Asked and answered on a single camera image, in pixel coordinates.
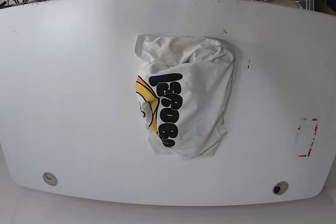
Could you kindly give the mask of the left table grommet hole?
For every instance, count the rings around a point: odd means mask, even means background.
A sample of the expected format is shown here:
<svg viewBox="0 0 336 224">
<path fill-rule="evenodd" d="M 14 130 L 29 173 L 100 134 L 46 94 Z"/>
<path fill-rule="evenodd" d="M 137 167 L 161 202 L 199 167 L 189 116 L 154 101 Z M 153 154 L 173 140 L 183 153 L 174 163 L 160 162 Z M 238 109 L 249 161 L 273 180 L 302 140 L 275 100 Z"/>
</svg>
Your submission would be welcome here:
<svg viewBox="0 0 336 224">
<path fill-rule="evenodd" d="M 58 184 L 58 180 L 55 175 L 52 173 L 45 172 L 43 173 L 43 180 L 49 186 L 56 186 Z"/>
</svg>

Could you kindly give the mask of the table grommet hole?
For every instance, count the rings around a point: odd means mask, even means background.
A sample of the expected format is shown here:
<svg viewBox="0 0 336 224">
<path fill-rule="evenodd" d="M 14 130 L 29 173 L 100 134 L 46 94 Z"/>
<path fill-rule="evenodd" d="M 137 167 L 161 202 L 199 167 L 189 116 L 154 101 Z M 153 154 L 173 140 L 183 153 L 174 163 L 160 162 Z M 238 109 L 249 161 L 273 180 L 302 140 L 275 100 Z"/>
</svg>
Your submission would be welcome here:
<svg viewBox="0 0 336 224">
<path fill-rule="evenodd" d="M 43 173 L 43 180 L 49 186 L 56 186 L 58 184 L 58 180 L 55 175 L 52 173 L 45 172 Z"/>
<path fill-rule="evenodd" d="M 287 191 L 288 187 L 289 185 L 287 182 L 278 182 L 277 184 L 274 185 L 272 192 L 275 195 L 282 195 Z"/>
</svg>

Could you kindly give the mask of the red tape rectangle marking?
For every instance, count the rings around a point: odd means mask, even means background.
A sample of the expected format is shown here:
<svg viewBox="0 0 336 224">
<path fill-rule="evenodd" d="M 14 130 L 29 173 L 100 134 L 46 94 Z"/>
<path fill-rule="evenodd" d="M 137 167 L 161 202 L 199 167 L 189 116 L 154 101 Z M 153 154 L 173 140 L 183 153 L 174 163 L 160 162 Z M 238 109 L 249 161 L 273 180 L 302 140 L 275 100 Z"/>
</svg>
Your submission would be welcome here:
<svg viewBox="0 0 336 224">
<path fill-rule="evenodd" d="M 298 157 L 309 157 L 316 138 L 319 120 L 302 118 L 295 138 L 294 152 Z"/>
</svg>

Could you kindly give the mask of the right table grommet hole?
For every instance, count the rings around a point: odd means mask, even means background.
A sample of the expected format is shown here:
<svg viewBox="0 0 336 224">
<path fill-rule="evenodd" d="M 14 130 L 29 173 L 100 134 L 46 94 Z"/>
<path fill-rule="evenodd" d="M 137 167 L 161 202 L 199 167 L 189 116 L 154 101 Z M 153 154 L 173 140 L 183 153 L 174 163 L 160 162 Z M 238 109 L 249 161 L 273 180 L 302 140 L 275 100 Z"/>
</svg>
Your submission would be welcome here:
<svg viewBox="0 0 336 224">
<path fill-rule="evenodd" d="M 272 192 L 275 195 L 282 195 L 287 191 L 288 187 L 289 185 L 287 182 L 278 182 L 277 184 L 274 185 Z"/>
</svg>

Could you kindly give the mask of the white printed T-shirt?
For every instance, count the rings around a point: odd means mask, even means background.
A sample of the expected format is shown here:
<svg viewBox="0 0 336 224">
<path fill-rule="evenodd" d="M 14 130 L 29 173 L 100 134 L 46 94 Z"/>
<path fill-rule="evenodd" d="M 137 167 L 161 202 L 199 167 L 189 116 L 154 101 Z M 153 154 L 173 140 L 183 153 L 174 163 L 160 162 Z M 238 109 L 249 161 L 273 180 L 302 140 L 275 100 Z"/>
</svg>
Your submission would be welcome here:
<svg viewBox="0 0 336 224">
<path fill-rule="evenodd" d="M 237 68 L 232 47 L 208 37 L 138 35 L 134 53 L 143 62 L 135 92 L 153 152 L 213 156 L 227 132 Z"/>
</svg>

